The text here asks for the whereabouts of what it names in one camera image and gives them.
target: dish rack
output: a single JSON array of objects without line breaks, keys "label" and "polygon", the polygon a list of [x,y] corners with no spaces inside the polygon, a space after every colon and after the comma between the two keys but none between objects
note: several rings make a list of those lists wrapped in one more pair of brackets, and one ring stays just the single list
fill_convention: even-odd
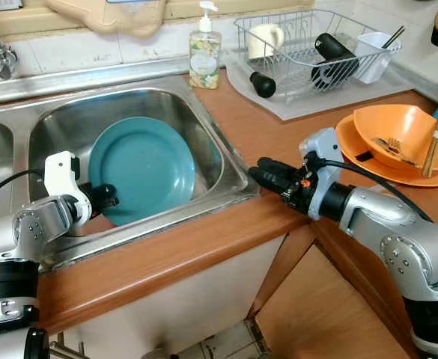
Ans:
[{"label": "dish rack", "polygon": [[[356,48],[357,37],[376,31],[365,24],[329,10],[304,10],[266,16],[236,19],[239,61],[273,78],[277,84],[275,96],[287,102],[297,97],[310,96],[342,88],[351,82],[358,84],[362,74],[381,55],[395,54],[401,46],[377,50],[363,56],[326,59],[315,49],[315,40],[322,33],[329,33],[351,52]],[[285,41],[280,49],[253,34],[250,30],[261,24],[277,24],[284,32]],[[249,37],[264,43],[264,49],[273,49],[273,55],[249,60]]]}]

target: wooden countertop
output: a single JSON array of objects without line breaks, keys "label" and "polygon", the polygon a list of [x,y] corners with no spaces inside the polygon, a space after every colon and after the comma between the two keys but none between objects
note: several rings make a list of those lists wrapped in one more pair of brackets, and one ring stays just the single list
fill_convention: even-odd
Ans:
[{"label": "wooden countertop", "polygon": [[[368,104],[409,103],[432,112],[435,105],[413,91],[349,105],[283,123],[239,95],[222,73],[220,89],[195,93],[247,165],[269,156],[299,165],[298,144],[320,128],[334,126]],[[343,183],[374,185],[352,173]],[[399,186],[438,223],[438,188]],[[129,243],[41,276],[40,325],[51,333],[128,304],[180,279],[247,251],[309,220],[287,208],[278,195],[262,197]]]}]

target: sink basin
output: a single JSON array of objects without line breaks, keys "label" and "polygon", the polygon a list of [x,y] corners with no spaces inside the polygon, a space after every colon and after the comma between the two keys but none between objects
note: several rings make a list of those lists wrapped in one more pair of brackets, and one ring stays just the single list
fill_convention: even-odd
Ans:
[{"label": "sink basin", "polygon": [[[258,186],[247,177],[236,151],[179,76],[1,107],[0,180],[27,168],[43,168],[48,155],[69,150],[80,159],[78,183],[88,182],[96,139],[113,123],[134,116],[161,120],[185,140],[195,163],[191,201],[119,227],[100,215],[46,246],[46,270],[257,196]],[[20,177],[0,191],[0,215],[45,196],[41,180]]]}]

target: blue plate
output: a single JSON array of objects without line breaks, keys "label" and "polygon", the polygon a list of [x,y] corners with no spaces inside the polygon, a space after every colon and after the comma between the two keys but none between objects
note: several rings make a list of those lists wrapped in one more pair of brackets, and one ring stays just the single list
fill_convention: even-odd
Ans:
[{"label": "blue plate", "polygon": [[120,226],[188,202],[195,166],[190,149],[169,125],[149,117],[130,117],[96,140],[89,181],[117,189],[120,203],[104,215]]}]

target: pump dispenser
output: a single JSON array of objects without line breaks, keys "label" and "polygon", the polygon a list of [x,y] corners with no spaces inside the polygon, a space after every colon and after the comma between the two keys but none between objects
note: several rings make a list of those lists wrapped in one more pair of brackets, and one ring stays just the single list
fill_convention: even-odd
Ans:
[{"label": "pump dispenser", "polygon": [[220,49],[222,35],[212,31],[209,11],[219,9],[211,1],[200,1],[204,16],[189,38],[190,47],[190,85],[197,88],[215,89],[219,86]]}]

